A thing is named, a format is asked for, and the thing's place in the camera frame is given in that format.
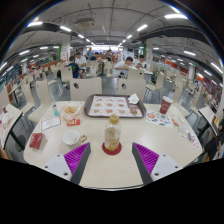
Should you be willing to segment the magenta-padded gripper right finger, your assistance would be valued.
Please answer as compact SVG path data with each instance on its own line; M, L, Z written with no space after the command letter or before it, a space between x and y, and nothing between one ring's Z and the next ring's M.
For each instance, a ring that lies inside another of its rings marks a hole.
M182 169L169 155L159 155L137 143L132 143L132 154L144 185Z

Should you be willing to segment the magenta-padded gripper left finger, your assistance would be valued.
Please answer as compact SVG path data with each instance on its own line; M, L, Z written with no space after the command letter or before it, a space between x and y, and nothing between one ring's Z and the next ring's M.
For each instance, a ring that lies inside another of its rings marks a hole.
M65 180L79 184L90 153L90 144L83 144L65 155L57 154L43 166L43 169Z

